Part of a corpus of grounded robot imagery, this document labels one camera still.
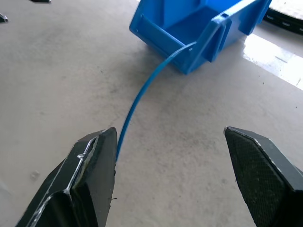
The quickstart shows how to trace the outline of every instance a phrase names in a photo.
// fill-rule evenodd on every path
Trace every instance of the black object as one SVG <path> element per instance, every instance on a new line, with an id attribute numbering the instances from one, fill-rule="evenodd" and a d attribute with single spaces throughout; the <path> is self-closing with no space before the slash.
<path id="1" fill-rule="evenodd" d="M 303 20 L 285 15 L 271 8 L 268 9 L 263 19 L 291 32 L 303 35 Z"/>
<path id="2" fill-rule="evenodd" d="M 9 20 L 5 15 L 0 14 L 0 23 L 7 23 Z"/>
<path id="3" fill-rule="evenodd" d="M 104 227 L 115 183 L 117 132 L 77 141 L 45 179 L 17 227 Z"/>
<path id="4" fill-rule="evenodd" d="M 52 0 L 30 0 L 34 3 L 52 3 Z"/>
<path id="5" fill-rule="evenodd" d="M 243 198 L 257 227 L 303 226 L 303 175 L 273 142 L 251 131 L 224 134 Z"/>

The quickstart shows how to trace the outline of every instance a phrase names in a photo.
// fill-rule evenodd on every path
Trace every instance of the textured gripper pad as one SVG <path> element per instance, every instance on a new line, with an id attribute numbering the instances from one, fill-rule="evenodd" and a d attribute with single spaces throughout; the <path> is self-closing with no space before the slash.
<path id="1" fill-rule="evenodd" d="M 225 132 L 232 166 L 243 198 L 257 227 L 271 227 L 288 189 L 251 138 Z"/>

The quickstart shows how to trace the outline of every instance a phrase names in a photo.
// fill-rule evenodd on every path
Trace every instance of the blue plastic bin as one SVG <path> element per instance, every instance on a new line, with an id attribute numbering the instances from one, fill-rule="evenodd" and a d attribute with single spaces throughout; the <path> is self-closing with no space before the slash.
<path id="1" fill-rule="evenodd" d="M 141 0 L 130 30 L 188 74 L 260 23 L 271 0 Z"/>

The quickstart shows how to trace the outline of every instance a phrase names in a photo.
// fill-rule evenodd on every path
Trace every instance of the concrete floor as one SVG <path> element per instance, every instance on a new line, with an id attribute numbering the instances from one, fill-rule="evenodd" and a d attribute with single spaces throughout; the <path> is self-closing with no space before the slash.
<path id="1" fill-rule="evenodd" d="M 0 26 L 1 227 L 17 222 L 77 139 L 120 132 L 162 61 L 128 30 L 137 4 L 1 1 L 10 20 Z M 243 58 L 243 47 L 187 77 L 169 66 L 152 84 L 125 138 L 108 227 L 253 227 L 226 125 L 270 137 L 303 168 L 303 91 Z"/>

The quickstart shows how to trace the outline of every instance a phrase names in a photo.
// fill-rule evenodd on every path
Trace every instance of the blue cable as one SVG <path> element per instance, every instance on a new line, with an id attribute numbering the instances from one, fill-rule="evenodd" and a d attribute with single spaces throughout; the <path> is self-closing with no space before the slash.
<path id="1" fill-rule="evenodd" d="M 156 70 L 150 75 L 150 77 L 147 79 L 147 81 L 145 82 L 145 84 L 143 85 L 143 87 L 141 88 L 141 90 L 139 91 L 139 93 L 137 94 L 136 99 L 134 100 L 132 107 L 130 108 L 128 115 L 125 119 L 120 137 L 119 137 L 119 142 L 118 142 L 118 147 L 117 147 L 117 154 L 116 154 L 116 161 L 118 160 L 119 154 L 120 154 L 120 150 L 121 150 L 121 146 L 123 143 L 123 139 L 128 127 L 128 124 L 133 116 L 134 110 L 136 109 L 140 99 L 142 98 L 142 96 L 144 95 L 144 93 L 146 92 L 147 88 L 150 86 L 150 84 L 153 82 L 153 80 L 157 77 L 157 75 L 161 72 L 161 70 L 168 64 L 170 63 L 179 53 L 181 53 L 183 50 L 195 45 L 196 42 L 193 42 L 191 44 L 188 44 L 186 46 L 181 47 L 180 49 L 176 50 L 173 54 L 171 54 L 171 56 L 169 56 L 164 62 L 162 62 L 157 68 Z"/>

